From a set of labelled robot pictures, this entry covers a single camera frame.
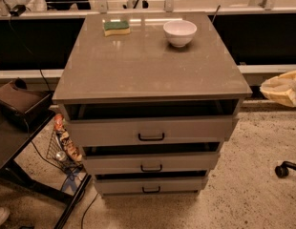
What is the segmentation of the grey top drawer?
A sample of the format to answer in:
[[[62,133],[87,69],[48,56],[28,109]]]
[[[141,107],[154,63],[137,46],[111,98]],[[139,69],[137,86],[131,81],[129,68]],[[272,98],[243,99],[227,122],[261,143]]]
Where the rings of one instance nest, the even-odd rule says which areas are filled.
[[[77,120],[67,123],[79,147],[220,142],[237,124],[237,99],[213,100],[200,106],[170,105],[172,115]]]

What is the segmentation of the grey drawer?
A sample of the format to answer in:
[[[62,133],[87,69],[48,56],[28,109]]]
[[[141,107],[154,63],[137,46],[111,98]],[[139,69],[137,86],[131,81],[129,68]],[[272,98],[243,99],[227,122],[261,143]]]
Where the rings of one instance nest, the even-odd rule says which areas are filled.
[[[102,196],[198,192],[204,188],[207,175],[206,170],[96,175],[95,188]]]
[[[82,162],[93,175],[188,172],[213,169],[222,142],[84,147]]]
[[[220,142],[237,124],[237,99],[213,100],[200,106],[170,105],[172,115],[77,120],[67,123],[79,147]]]

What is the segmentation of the grey drawer cabinet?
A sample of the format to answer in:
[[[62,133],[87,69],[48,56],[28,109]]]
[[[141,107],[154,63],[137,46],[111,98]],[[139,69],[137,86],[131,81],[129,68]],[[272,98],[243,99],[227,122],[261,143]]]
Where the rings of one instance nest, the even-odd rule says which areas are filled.
[[[116,14],[86,17],[53,95],[67,123],[77,120],[169,115],[170,105],[200,106],[237,99],[251,90],[208,16],[202,12],[129,13],[128,35],[105,36]],[[163,25],[186,20],[197,26],[190,43],[177,48]]]

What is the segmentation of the grey middle drawer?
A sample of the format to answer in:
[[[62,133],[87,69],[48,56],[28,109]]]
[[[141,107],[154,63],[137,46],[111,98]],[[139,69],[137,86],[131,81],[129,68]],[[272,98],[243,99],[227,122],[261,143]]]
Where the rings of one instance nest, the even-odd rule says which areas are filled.
[[[82,162],[93,175],[188,172],[213,169],[222,142],[84,147]]]

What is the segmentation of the grey bottom drawer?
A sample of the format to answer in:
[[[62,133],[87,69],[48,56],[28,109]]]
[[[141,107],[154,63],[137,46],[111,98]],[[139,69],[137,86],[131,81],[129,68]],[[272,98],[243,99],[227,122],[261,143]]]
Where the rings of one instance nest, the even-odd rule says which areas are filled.
[[[206,170],[96,175],[95,188],[102,196],[198,192],[204,188],[207,175]]]

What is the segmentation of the black chair caster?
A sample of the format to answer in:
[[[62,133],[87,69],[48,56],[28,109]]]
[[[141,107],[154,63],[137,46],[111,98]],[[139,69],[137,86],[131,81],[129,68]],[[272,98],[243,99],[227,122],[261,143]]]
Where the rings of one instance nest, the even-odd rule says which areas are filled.
[[[290,161],[284,161],[281,165],[275,167],[275,174],[279,178],[289,175],[289,170],[296,171],[296,164]]]

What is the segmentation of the white ceramic bowl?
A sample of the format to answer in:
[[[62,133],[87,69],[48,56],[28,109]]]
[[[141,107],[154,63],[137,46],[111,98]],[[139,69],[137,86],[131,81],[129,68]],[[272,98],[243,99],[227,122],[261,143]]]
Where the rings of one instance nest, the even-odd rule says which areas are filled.
[[[163,25],[163,31],[172,46],[181,48],[192,41],[197,32],[197,26],[190,21],[173,20]]]

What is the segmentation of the green yellow sponge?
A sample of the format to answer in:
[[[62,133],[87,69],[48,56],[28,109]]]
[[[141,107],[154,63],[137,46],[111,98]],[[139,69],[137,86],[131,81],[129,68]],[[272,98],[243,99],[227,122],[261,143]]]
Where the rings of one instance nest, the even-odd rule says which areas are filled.
[[[104,34],[110,35],[125,35],[131,32],[127,21],[109,21],[103,24]]]

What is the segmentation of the brown black box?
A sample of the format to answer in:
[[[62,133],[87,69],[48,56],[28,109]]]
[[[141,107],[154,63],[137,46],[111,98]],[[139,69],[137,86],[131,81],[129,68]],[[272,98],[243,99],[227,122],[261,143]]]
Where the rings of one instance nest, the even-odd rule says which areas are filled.
[[[52,95],[29,90],[24,80],[13,79],[0,87],[0,112],[17,127],[27,129],[52,104]]]

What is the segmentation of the black power adapter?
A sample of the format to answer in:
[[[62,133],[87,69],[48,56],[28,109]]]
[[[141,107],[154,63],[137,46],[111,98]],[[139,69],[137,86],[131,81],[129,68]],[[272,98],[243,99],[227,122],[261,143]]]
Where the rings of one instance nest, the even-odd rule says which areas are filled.
[[[26,11],[25,5],[15,5],[11,10],[11,16],[20,16],[22,13]]]

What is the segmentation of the white shoe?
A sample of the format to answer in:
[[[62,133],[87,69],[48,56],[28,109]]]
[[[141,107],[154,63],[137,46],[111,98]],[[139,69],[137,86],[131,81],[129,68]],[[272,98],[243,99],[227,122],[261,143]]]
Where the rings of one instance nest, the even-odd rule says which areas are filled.
[[[8,219],[10,209],[7,207],[0,207],[0,226]]]

